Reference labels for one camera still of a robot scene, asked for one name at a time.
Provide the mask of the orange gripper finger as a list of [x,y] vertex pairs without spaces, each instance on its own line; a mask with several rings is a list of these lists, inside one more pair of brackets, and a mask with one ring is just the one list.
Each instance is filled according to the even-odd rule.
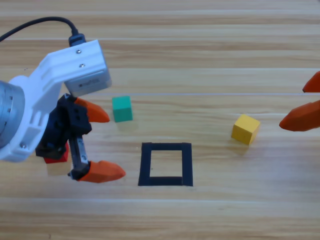
[[320,71],[316,72],[311,79],[304,85],[304,93],[320,93]]
[[309,102],[292,109],[279,123],[292,132],[305,132],[320,127],[320,101]]

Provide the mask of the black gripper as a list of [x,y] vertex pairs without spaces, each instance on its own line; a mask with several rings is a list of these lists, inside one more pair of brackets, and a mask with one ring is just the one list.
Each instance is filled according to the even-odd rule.
[[126,172],[113,162],[88,161],[83,141],[83,135],[92,130],[90,123],[109,121],[109,115],[99,105],[64,94],[49,114],[44,134],[35,149],[36,156],[57,163],[68,157],[69,147],[73,169],[68,175],[73,180],[90,183],[119,180]]

